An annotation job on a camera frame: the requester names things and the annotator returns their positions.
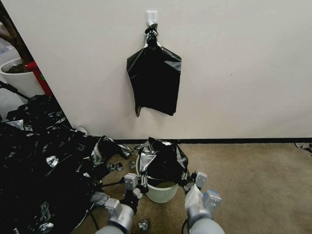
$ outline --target black baseboard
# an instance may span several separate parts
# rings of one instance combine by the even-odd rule
[[[176,144],[247,144],[247,143],[311,143],[312,137],[304,138],[229,138],[229,139],[164,139]],[[114,140],[122,144],[141,144],[146,139]]]

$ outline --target tree trunk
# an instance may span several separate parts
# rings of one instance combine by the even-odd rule
[[[33,61],[33,57],[30,54],[27,46],[25,45],[22,37],[18,33],[15,25],[13,24],[9,14],[4,8],[2,2],[0,1],[0,21],[3,23],[4,27],[8,31],[8,35],[0,34],[0,37],[8,41],[15,47],[19,53],[24,65]]]

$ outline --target trash bag in bucket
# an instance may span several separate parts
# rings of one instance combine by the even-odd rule
[[[148,177],[149,185],[180,184],[183,174],[188,172],[188,158],[176,144],[150,137],[137,150],[139,173]]]
[[[153,24],[145,31],[146,44],[143,49],[127,59],[137,117],[142,107],[171,116],[176,111],[181,57],[162,47],[157,36],[157,24]]]

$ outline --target red fire extinguisher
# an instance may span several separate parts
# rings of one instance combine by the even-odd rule
[[[46,82],[45,78],[43,77],[41,71],[39,70],[39,67],[37,66],[35,61],[30,62],[29,64],[25,65],[26,69],[28,71],[31,71],[34,73],[35,77],[37,78],[37,81],[39,82],[41,88],[45,92],[47,96],[53,96],[53,93]]]

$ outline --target white bucket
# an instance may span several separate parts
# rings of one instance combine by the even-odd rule
[[[140,157],[138,156],[136,158],[136,173],[139,175],[139,159]],[[154,186],[151,186],[147,184],[149,191],[146,193],[146,196],[151,199],[153,202],[157,203],[166,203],[173,199],[175,196],[177,190],[178,190],[178,184],[175,184],[171,187],[167,188],[156,188]]]

